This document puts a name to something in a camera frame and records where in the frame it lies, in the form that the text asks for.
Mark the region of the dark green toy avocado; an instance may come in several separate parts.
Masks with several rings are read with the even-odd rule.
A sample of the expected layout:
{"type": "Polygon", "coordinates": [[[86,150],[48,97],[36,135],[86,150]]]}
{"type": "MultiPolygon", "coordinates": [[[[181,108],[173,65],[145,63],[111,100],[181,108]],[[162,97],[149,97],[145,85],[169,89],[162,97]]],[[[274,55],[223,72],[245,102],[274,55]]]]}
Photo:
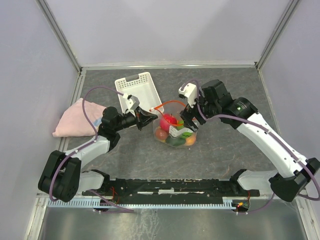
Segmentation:
{"type": "Polygon", "coordinates": [[[172,147],[180,147],[186,143],[186,140],[181,137],[172,138],[171,136],[168,136],[165,140],[165,143],[172,147]]]}

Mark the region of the orange toy fruit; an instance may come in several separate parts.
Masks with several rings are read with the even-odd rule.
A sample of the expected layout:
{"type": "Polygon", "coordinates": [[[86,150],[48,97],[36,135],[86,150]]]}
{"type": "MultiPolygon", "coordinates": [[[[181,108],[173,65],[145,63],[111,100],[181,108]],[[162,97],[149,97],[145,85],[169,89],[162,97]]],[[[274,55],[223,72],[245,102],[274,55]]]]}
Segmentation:
{"type": "Polygon", "coordinates": [[[192,146],[196,142],[196,135],[192,135],[185,139],[185,146],[192,146]]]}

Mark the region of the white perforated plastic basket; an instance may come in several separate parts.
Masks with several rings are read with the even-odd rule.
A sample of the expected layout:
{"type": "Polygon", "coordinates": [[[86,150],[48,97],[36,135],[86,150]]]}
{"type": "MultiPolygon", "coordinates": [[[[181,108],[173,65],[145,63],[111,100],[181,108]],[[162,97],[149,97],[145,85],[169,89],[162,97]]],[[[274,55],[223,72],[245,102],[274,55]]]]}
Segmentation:
{"type": "Polygon", "coordinates": [[[119,78],[114,81],[114,84],[118,92],[137,97],[140,102],[139,106],[145,111],[162,104],[149,72],[119,78]]]}

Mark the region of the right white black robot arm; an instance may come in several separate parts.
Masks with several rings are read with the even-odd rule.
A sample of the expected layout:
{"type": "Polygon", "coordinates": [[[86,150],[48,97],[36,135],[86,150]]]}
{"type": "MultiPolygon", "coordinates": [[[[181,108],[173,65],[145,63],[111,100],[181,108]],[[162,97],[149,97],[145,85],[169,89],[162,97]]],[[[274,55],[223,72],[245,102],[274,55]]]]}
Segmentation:
{"type": "Polygon", "coordinates": [[[178,90],[179,97],[187,100],[180,116],[186,128],[197,132],[208,121],[220,119],[248,138],[270,160],[275,171],[241,170],[235,180],[229,183],[231,193],[242,195],[247,190],[272,192],[281,200],[292,202],[299,196],[311,201],[319,197],[302,194],[312,182],[320,188],[315,174],[320,169],[316,158],[307,158],[294,150],[265,121],[258,109],[246,98],[232,98],[224,83],[218,79],[202,86],[195,79],[184,83],[178,90]]]}

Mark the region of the green watermelon toy ball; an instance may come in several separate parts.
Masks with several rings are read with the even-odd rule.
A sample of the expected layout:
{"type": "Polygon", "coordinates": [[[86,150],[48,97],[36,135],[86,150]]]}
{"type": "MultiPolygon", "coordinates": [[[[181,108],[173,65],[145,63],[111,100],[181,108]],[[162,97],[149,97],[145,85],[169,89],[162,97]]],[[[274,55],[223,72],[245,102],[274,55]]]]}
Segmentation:
{"type": "MultiPolygon", "coordinates": [[[[177,129],[178,131],[180,131],[180,130],[182,130],[182,129],[184,128],[184,121],[183,121],[183,120],[178,121],[177,124],[178,124],[178,126],[176,127],[176,129],[177,129]]],[[[182,139],[187,139],[187,138],[189,138],[192,134],[193,134],[192,132],[185,131],[185,132],[181,133],[181,134],[179,135],[179,137],[182,138],[182,139]]]]}

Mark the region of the brown toy fruit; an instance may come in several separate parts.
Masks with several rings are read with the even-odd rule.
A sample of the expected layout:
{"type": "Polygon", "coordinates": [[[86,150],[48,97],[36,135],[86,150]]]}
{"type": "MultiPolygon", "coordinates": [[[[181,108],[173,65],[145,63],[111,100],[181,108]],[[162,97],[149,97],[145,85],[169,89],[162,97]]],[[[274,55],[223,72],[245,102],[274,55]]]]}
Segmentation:
{"type": "Polygon", "coordinates": [[[154,132],[154,135],[159,141],[165,141],[168,137],[168,133],[162,128],[157,128],[154,132]]]}

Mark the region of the clear orange zip top bag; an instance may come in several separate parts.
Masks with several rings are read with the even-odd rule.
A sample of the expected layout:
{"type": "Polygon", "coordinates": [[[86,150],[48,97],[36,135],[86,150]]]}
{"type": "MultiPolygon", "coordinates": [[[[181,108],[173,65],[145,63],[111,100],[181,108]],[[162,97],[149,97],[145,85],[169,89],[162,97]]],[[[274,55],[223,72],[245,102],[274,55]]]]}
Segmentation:
{"type": "MultiPolygon", "coordinates": [[[[161,105],[159,105],[155,108],[151,108],[149,110],[149,112],[152,114],[156,114],[158,116],[158,119],[154,120],[153,124],[152,124],[154,137],[155,137],[156,129],[161,128],[160,127],[160,120],[163,117],[163,115],[164,114],[171,114],[173,117],[176,118],[177,122],[181,121],[182,118],[180,117],[180,111],[182,111],[185,108],[185,106],[186,105],[184,103],[182,103],[181,101],[170,100],[170,101],[166,101],[166,102],[162,103],[161,105]]],[[[177,126],[178,126],[178,124],[174,124],[174,125],[170,126],[168,136],[170,136],[172,138],[180,138],[181,133],[189,132],[189,133],[192,133],[192,135],[196,135],[196,140],[197,140],[197,133],[196,132],[193,132],[192,130],[190,130],[186,127],[184,127],[181,130],[177,130],[177,128],[176,128],[177,126]]],[[[166,140],[160,141],[160,142],[168,145],[166,143],[166,140]]],[[[174,148],[184,148],[184,147],[190,147],[190,146],[182,145],[182,146],[174,147],[174,148]]]]}

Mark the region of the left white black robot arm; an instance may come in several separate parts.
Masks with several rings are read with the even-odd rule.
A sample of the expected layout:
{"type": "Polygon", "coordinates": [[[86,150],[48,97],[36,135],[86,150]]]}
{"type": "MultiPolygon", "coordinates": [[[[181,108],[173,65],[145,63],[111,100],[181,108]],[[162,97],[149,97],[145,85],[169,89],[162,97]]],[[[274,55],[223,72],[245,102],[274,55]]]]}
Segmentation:
{"type": "Polygon", "coordinates": [[[107,107],[102,113],[97,136],[67,152],[53,151],[38,181],[38,189],[52,201],[69,202],[77,193],[95,190],[106,195],[111,189],[109,175],[99,170],[84,172],[82,168],[100,155],[113,150],[120,140],[119,131],[136,126],[139,130],[158,116],[137,107],[133,112],[118,113],[107,107]]]}

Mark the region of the pink red toy fruit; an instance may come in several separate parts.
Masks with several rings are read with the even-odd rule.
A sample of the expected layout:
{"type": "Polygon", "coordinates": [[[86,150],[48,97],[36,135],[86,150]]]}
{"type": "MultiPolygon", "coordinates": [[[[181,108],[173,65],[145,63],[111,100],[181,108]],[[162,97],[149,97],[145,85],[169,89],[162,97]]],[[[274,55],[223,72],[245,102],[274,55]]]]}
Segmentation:
{"type": "Polygon", "coordinates": [[[162,118],[160,119],[159,126],[162,130],[166,131],[167,133],[170,130],[170,126],[176,125],[177,119],[172,116],[171,114],[165,113],[162,118]]]}

